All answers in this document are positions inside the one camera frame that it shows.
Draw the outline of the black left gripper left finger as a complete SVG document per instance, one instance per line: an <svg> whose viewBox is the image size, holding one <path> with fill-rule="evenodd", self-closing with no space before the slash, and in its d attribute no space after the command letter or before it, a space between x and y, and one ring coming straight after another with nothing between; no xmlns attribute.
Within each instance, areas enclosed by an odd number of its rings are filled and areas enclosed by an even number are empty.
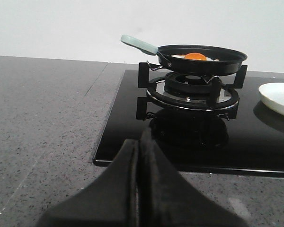
<svg viewBox="0 0 284 227"><path fill-rule="evenodd" d="M113 162L87 188L50 208L38 227L136 226L138 142L127 139Z"/></svg>

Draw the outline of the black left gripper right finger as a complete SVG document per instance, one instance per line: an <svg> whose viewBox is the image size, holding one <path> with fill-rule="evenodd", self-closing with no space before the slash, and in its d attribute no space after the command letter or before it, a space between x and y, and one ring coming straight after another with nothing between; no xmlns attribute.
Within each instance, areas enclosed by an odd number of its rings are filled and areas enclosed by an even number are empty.
<svg viewBox="0 0 284 227"><path fill-rule="evenodd" d="M139 142L142 227L246 227L239 216L217 205L188 183L145 129Z"/></svg>

